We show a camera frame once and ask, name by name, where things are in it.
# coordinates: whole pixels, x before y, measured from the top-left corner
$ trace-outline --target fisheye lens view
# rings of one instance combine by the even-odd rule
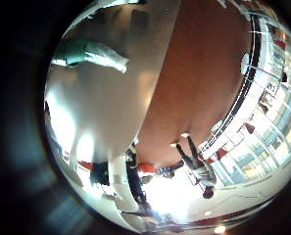
[[[291,28],[267,1],[92,1],[42,96],[49,158],[133,234],[225,234],[291,180]]]

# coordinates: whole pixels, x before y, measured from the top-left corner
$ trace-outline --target bright light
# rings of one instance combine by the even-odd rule
[[[224,233],[225,232],[225,226],[218,226],[215,228],[214,232],[216,234]]]
[[[76,146],[76,157],[78,161],[90,163],[94,154],[94,141],[91,135],[85,134],[80,137]]]
[[[186,221],[191,203],[202,195],[200,188],[192,186],[181,168],[176,171],[173,179],[154,177],[143,187],[154,211],[170,213],[178,221]]]
[[[61,107],[55,96],[50,93],[47,97],[50,110],[51,125],[55,131],[58,143],[69,152],[75,135],[75,124],[69,112]]]
[[[211,211],[206,211],[206,212],[204,213],[205,216],[208,216],[208,215],[211,215],[211,214],[212,214]]]

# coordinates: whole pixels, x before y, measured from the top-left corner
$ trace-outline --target person's leg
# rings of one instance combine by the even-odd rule
[[[189,133],[183,133],[183,134],[181,134],[181,136],[186,138],[188,141],[188,145],[190,146],[190,150],[192,152],[192,157],[194,159],[194,167],[199,168],[199,167],[203,166],[203,163],[198,159],[198,154],[197,154],[195,144],[193,143]]]

